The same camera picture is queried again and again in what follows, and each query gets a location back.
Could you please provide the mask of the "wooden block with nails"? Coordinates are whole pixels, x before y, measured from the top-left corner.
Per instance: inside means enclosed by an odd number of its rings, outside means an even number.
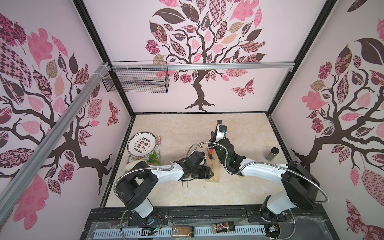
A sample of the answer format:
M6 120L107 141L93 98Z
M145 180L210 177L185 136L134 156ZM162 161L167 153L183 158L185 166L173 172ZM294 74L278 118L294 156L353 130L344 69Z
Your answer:
M220 181L220 161L218 159L218 156L214 150L213 153L213 160L209 159L208 156L208 150L207 150L207 159L206 159L206 166L210 167L213 171L213 177L210 180L206 180L206 182L211 182L211 183L218 183Z

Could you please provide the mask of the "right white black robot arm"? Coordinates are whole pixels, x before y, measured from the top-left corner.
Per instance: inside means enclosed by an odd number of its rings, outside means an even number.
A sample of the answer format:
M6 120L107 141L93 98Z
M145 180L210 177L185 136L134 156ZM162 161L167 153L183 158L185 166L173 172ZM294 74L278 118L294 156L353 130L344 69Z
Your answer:
M210 140L209 147L216 151L220 163L229 174L257 177L284 187L282 192L268 195L260 207L259 214L267 221L293 208L306 211L314 208L320 183L300 163L272 164L251 160L236 154L228 138Z

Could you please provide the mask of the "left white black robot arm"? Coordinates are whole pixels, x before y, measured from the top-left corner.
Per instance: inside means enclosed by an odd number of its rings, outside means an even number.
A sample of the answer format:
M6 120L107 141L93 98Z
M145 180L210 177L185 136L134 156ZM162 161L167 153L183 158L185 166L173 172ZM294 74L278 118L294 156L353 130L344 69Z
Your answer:
M154 207L148 199L154 187L171 181L209 180L214 173L204 162L204 159L194 163L184 158L169 166L155 167L141 161L115 181L114 193L124 203L126 210L147 219L154 214Z

